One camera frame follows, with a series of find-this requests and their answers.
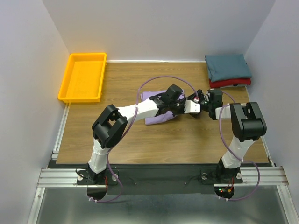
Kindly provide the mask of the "purple t shirt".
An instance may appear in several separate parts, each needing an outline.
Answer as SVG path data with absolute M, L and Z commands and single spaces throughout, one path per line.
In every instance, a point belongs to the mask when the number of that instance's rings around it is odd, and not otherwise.
M 166 92 L 166 90 L 162 90 L 162 91 L 144 91 L 140 94 L 141 97 L 141 101 L 145 101 L 146 99 L 150 98 L 151 96 L 160 94 L 160 93 L 164 93 Z M 172 112 L 168 111 L 165 114 L 159 115 L 157 117 L 149 117 L 149 118 L 145 118 L 145 125 L 149 126 L 149 125 L 155 125 L 155 124 L 160 124 L 160 123 L 164 123 L 167 122 L 171 119 L 173 119 L 174 116 L 172 115 Z

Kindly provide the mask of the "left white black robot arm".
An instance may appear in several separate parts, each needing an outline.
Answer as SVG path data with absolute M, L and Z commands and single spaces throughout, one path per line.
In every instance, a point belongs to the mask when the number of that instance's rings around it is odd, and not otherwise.
M 93 184 L 103 181 L 108 152 L 123 138 L 125 130 L 141 119 L 153 118 L 167 112 L 184 112 L 183 90 L 171 85 L 165 92 L 150 96 L 137 105 L 115 107 L 108 105 L 92 125 L 93 151 L 87 164 L 87 179 Z

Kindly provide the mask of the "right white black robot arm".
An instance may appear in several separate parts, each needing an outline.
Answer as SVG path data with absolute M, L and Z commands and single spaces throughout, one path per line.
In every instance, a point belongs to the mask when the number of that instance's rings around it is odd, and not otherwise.
M 224 105 L 223 95 L 233 99 L 228 93 L 219 89 L 210 89 L 207 94 L 198 90 L 186 98 L 185 112 L 199 114 L 208 112 L 211 119 L 219 122 L 221 140 L 227 148 L 226 153 L 220 158 L 215 171 L 211 173 L 217 182 L 234 181 L 241 179 L 240 166 L 249 148 L 264 136 L 267 125 L 257 102 L 240 104 L 233 102 Z M 231 120 L 233 138 L 230 145 L 226 143 L 222 133 L 221 122 L 223 119 Z

